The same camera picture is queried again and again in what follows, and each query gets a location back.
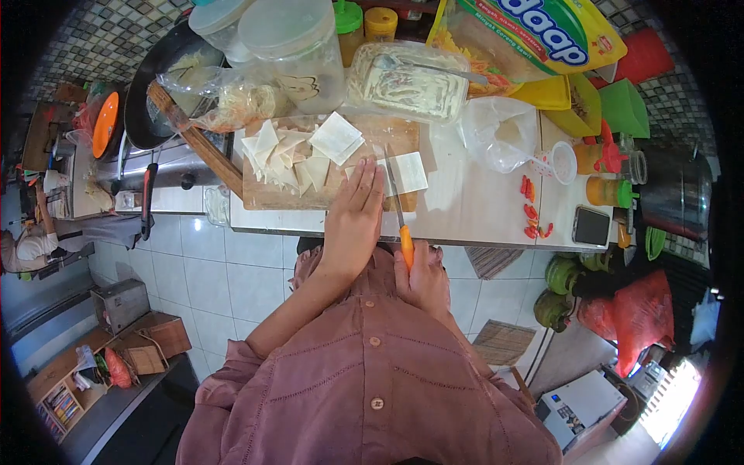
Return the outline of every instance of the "black wok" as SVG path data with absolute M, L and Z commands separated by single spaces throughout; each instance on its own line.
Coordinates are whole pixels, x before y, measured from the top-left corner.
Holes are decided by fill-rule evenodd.
M 126 96 L 124 107 L 124 129 L 132 145 L 142 150 L 152 150 L 173 137 L 173 131 L 167 125 L 164 117 L 150 105 L 148 112 L 147 87 L 155 76 L 168 71 L 184 55 L 202 51 L 204 47 L 215 51 L 204 39 L 188 27 L 188 16 L 181 16 L 176 20 L 173 28 L 156 43 L 145 56 L 137 73 L 132 79 L 129 94 Z M 219 52 L 204 54 L 219 57 L 218 62 L 205 60 L 202 66 L 220 65 L 224 56 Z M 158 115 L 155 120 L 150 113 Z

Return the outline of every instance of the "wooden cutting board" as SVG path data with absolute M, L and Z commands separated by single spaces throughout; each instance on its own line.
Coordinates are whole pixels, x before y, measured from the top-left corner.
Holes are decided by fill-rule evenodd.
M 286 188 L 280 190 L 277 185 L 264 184 L 263 180 L 256 181 L 253 168 L 248 159 L 244 157 L 243 207 L 246 210 L 327 210 L 341 185 L 344 169 L 356 165 L 361 157 L 375 156 L 372 148 L 373 144 L 380 147 L 390 144 L 392 148 L 390 156 L 403 155 L 419 150 L 419 126 L 415 121 L 381 115 L 345 115 L 344 117 L 362 132 L 365 143 L 346 160 L 342 167 L 337 166 L 332 161 L 330 162 L 328 176 L 321 192 L 315 192 L 315 188 L 311 186 L 300 197 L 296 191 L 292 194 L 292 191 Z M 278 127 L 297 128 L 304 132 L 311 132 L 315 129 L 316 124 L 320 126 L 323 123 L 323 120 L 318 118 L 317 115 L 289 116 L 275 118 L 273 121 L 279 124 Z M 258 121 L 247 126 L 246 135 L 243 137 L 255 135 L 260 130 L 262 123 L 262 121 Z M 235 146 L 241 147 L 241 141 L 236 140 Z M 403 211 L 415 211 L 417 198 L 417 192 L 402 194 L 400 204 Z M 395 211 L 397 209 L 395 199 L 393 197 L 385 199 L 383 209 L 385 211 Z

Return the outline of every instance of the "smartphone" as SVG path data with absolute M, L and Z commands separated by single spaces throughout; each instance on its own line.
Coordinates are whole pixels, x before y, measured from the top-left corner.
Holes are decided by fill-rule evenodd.
M 611 221 L 608 214 L 579 205 L 574 215 L 574 242 L 604 247 Z

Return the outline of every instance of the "hand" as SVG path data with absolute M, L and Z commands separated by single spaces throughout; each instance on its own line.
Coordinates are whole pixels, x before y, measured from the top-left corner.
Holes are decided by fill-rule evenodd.
M 362 158 L 349 179 L 341 181 L 325 219 L 319 268 L 351 284 L 367 266 L 382 224 L 382 167 Z
M 414 265 L 410 276 L 403 253 L 395 251 L 395 286 L 404 302 L 445 322 L 450 315 L 449 278 L 442 267 L 440 250 L 430 251 L 425 240 L 414 241 Z
M 46 205 L 46 194 L 44 193 L 44 185 L 41 179 L 36 181 L 34 184 L 36 188 L 36 203 L 39 205 Z

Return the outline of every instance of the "red sack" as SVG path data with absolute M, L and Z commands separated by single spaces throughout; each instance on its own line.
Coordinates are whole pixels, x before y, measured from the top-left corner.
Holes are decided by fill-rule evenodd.
M 656 270 L 615 293 L 612 319 L 618 332 L 618 366 L 628 376 L 641 351 L 655 342 L 674 345 L 672 291 L 664 270 Z
M 106 348 L 106 365 L 109 367 L 111 374 L 111 383 L 122 389 L 127 389 L 132 385 L 132 378 L 129 376 L 129 370 L 126 369 L 124 360 L 111 348 Z
M 582 299 L 576 317 L 579 323 L 594 331 L 602 339 L 617 341 L 615 322 L 612 320 L 613 304 L 605 298 Z
M 620 289 L 611 301 L 582 300 L 577 319 L 599 337 L 618 342 L 615 370 L 623 378 L 630 374 L 646 347 L 655 342 L 667 349 L 674 345 L 672 292 L 663 270 Z

